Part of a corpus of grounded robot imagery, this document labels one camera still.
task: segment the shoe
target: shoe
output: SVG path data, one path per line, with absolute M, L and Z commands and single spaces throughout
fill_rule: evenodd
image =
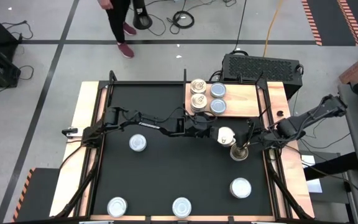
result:
M 126 58 L 133 58 L 135 53 L 132 49 L 129 48 L 127 43 L 117 44 L 118 49 L 121 51 L 124 57 Z
M 128 23 L 124 23 L 124 32 L 128 35 L 136 35 L 135 28 L 131 27 Z

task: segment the wooden table frame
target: wooden table frame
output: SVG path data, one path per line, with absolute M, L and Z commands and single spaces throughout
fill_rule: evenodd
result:
M 76 128 L 85 128 L 90 126 L 93 122 L 101 119 L 106 103 L 106 96 L 108 89 L 99 88 L 99 82 L 83 82 L 81 85 L 80 94 L 77 101 L 77 106 L 75 114 L 73 117 L 72 126 Z M 273 122 L 277 122 L 280 119 L 290 116 L 290 110 L 288 108 L 287 98 L 285 96 L 285 91 L 283 83 L 281 82 L 268 82 L 268 92 L 270 96 L 271 110 L 273 115 Z M 263 92 L 259 91 L 259 97 L 261 102 L 261 109 L 264 110 L 264 95 Z M 283 111 L 284 116 L 277 116 L 278 111 Z M 267 119 L 266 113 L 264 114 L 264 123 L 268 125 L 269 121 Z M 298 148 L 298 145 L 295 141 L 290 142 L 289 145 L 294 148 Z M 76 148 L 80 146 L 79 142 L 68 144 L 66 147 L 65 159 L 70 155 Z M 86 158 L 86 148 L 82 147 L 75 155 L 73 155 L 69 160 L 67 160 L 65 166 L 63 166 L 60 176 L 57 182 L 57 188 L 55 191 L 55 196 L 53 198 L 53 203 L 50 211 L 50 216 L 56 215 L 60 212 L 67 202 L 71 199 L 74 192 L 79 187 L 80 179 L 82 175 L 85 175 L 86 172 L 80 167 L 83 167 L 85 159 L 89 160 L 87 166 L 87 172 L 91 169 L 94 155 L 96 149 L 89 149 L 88 158 Z M 282 168 L 285 176 L 285 182 L 288 190 L 294 196 L 296 201 L 302 206 L 304 211 L 310 215 L 314 216 L 313 207 L 311 206 L 311 200 L 306 184 L 305 175 L 303 173 L 303 166 L 299 153 L 284 148 L 282 151 Z M 77 213 L 79 216 L 86 215 L 87 203 L 90 197 L 90 185 L 86 188 L 82 199 L 81 205 L 77 206 Z M 280 217 L 287 217 L 285 212 L 285 203 L 283 200 L 283 195 L 281 191 L 276 186 L 275 188 L 278 210 Z M 246 222 L 246 221 L 260 221 L 260 222 L 271 222 L 275 220 L 277 215 L 273 216 L 233 216 L 234 221 L 237 222 Z M 123 216 L 120 218 L 113 218 L 109 215 L 92 215 L 92 220 L 132 220 L 132 221 L 142 221 L 145 220 L 145 216 Z M 175 221 L 178 220 L 175 216 L 151 216 L 152 221 Z M 188 221 L 220 221 L 227 222 L 228 216 L 189 216 L 186 218 Z

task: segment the gray floor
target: gray floor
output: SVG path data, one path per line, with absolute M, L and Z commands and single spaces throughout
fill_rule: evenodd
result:
M 62 36 L 73 1 L 0 0 L 0 21 L 21 22 L 25 19 L 32 27 L 35 40 L 58 40 Z M 270 39 L 313 40 L 301 2 L 284 2 Z M 199 3 L 195 0 L 188 1 L 186 8 Z M 196 19 L 195 26 L 181 30 L 178 35 L 167 31 L 163 36 L 156 37 L 148 30 L 143 30 L 129 39 L 235 40 L 243 3 L 238 0 L 236 6 L 226 8 L 222 1 L 217 0 L 210 6 L 198 7 L 191 11 Z M 277 3 L 277 0 L 248 0 L 240 38 L 264 40 Z M 180 10 L 182 4 L 158 2 L 150 5 L 148 11 L 165 20 Z M 127 21 L 131 21 L 132 16 L 130 12 Z M 151 29 L 161 32 L 163 25 L 155 20 Z M 12 31 L 23 32 L 24 36 L 29 35 L 24 26 Z M 67 39 L 114 40 L 109 30 L 107 15 L 99 8 L 96 0 L 79 1 Z M 82 81 L 106 80 L 110 70 L 114 70 L 120 80 L 181 80 L 184 68 L 188 69 L 189 80 L 207 79 L 215 70 L 220 69 L 223 55 L 233 47 L 224 44 L 181 44 L 180 41 L 177 44 L 137 44 L 132 46 L 136 56 L 129 60 L 122 57 L 115 45 L 65 45 L 5 222 L 11 220 L 28 170 L 32 167 L 56 168 L 60 165 L 66 141 L 60 131 L 71 124 Z M 261 56 L 264 50 L 263 45 L 238 47 L 255 56 Z M 34 78 L 29 81 L 21 80 L 17 88 L 0 93 L 0 204 L 56 49 L 57 45 L 20 45 L 14 63 L 17 66 L 33 66 Z M 317 105 L 322 96 L 337 93 L 337 77 L 358 59 L 358 47 L 269 45 L 266 56 L 296 59 L 305 66 L 304 85 L 299 91 L 295 106 L 295 114 L 300 114 Z M 29 72 L 24 70 L 23 76 L 29 75 Z M 294 103 L 293 98 L 290 102 L 291 109 Z M 317 139 L 305 139 L 315 146 L 326 146 L 348 132 L 344 118 L 328 119 L 317 129 Z M 324 151 L 348 153 L 353 150 L 350 138 L 345 138 Z M 328 210 L 324 207 L 316 205 L 315 210 L 322 219 L 342 220 L 342 217 L 338 218 L 336 215 L 326 215 Z M 340 213 L 336 208 L 330 211 Z

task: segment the person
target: person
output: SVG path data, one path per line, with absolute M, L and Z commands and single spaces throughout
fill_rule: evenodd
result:
M 134 57 L 134 51 L 127 45 L 124 35 L 124 32 L 128 35 L 136 35 L 136 30 L 125 22 L 131 0 L 98 1 L 102 9 L 107 12 L 111 30 L 117 40 L 118 49 L 127 58 Z

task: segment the black pants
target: black pants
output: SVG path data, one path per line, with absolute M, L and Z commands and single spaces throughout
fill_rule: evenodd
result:
M 124 22 L 131 0 L 110 0 L 113 9 L 106 10 L 111 30 L 119 43 L 125 42 Z

